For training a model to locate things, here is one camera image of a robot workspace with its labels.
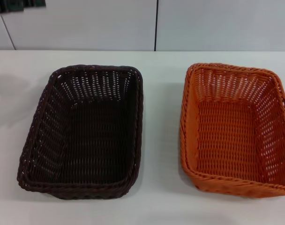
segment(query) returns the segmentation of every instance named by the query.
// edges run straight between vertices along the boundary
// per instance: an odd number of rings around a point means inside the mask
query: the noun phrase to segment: wicker basket
[[[276,74],[194,64],[181,113],[181,164],[203,191],[285,195],[285,94]]]
[[[61,199],[111,199],[135,183],[141,157],[143,80],[133,67],[69,66],[45,87],[17,180]]]

